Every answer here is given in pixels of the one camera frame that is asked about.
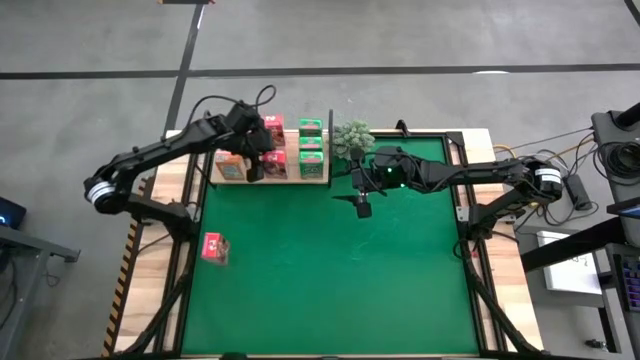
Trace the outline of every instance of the potted plant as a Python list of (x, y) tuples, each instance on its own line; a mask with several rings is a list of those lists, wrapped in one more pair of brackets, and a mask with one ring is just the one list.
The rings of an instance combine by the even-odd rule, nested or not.
[(350, 160), (351, 150), (368, 152), (373, 148), (375, 138), (369, 134), (369, 126), (362, 120), (336, 126), (333, 134), (333, 155), (339, 159)]

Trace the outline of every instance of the red box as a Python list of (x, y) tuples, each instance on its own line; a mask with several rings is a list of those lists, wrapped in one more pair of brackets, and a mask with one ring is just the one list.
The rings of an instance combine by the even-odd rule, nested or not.
[(262, 155), (264, 176), (272, 179), (287, 178), (287, 153), (284, 150), (269, 151)]
[(205, 233), (201, 257), (214, 264), (227, 265), (229, 242), (219, 233)]
[(284, 146), (284, 117), (282, 115), (266, 115), (264, 126), (271, 131), (271, 138), (275, 146)]

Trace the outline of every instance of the concrete floor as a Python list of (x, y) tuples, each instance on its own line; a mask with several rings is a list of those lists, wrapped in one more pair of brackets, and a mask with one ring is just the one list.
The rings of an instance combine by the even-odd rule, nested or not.
[[(152, 0), (0, 0), (0, 72), (177, 70), (193, 12)], [(205, 10), (191, 68), (635, 63), (639, 39), (622, 0), (219, 1)], [(333, 108), (338, 121), (482, 127), (494, 143), (518, 144), (587, 127), (593, 112), (628, 108), (640, 100), (639, 82), (632, 71), (189, 79), (177, 127), (204, 95), (253, 100), (273, 83), (278, 96), (264, 111), (283, 113), (289, 125)], [(62, 282), (42, 286), (20, 359), (99, 354), (128, 217), (95, 213), (82, 181), (114, 154), (157, 139), (175, 83), (0, 81), (0, 195), (29, 209), (27, 232), (83, 250), (77, 264), (51, 262)], [(582, 136), (544, 147), (562, 150)], [(580, 173), (593, 200), (612, 201), (590, 163)], [(554, 210), (560, 216), (568, 203)], [(601, 210), (567, 226), (606, 218)], [(628, 346), (614, 356), (582, 345), (602, 338), (595, 310), (535, 310), (554, 354), (630, 356)]]

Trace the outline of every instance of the green table surface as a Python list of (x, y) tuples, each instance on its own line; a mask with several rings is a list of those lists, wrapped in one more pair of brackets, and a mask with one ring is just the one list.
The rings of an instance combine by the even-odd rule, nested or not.
[[(381, 145), (445, 160), (440, 139)], [(353, 193), (350, 177), (209, 189), (198, 254), (219, 232), (230, 260), (197, 260), (183, 354), (477, 353), (451, 193), (371, 194), (369, 219), (331, 199)]]

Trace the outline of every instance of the black metal leg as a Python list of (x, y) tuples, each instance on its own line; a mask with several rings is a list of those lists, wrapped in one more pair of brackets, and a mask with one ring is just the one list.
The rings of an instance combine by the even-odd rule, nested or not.
[(0, 242), (18, 248), (28, 247), (42, 250), (51, 253), (51, 255), (56, 255), (64, 258), (65, 262), (76, 262), (78, 261), (78, 256), (80, 256), (80, 250), (69, 249), (68, 247), (29, 236), (21, 231), (4, 226), (0, 226)]
[(604, 340), (606, 342), (607, 351), (610, 353), (620, 352), (620, 344), (618, 342), (618, 336), (613, 328), (613, 323), (609, 321), (609, 314), (607, 308), (598, 308), (598, 314), (600, 315), (600, 322), (602, 323), (602, 332), (604, 333)]
[(623, 243), (625, 239), (619, 217), (603, 221), (565, 239), (522, 254), (525, 272), (598, 250), (610, 243)]

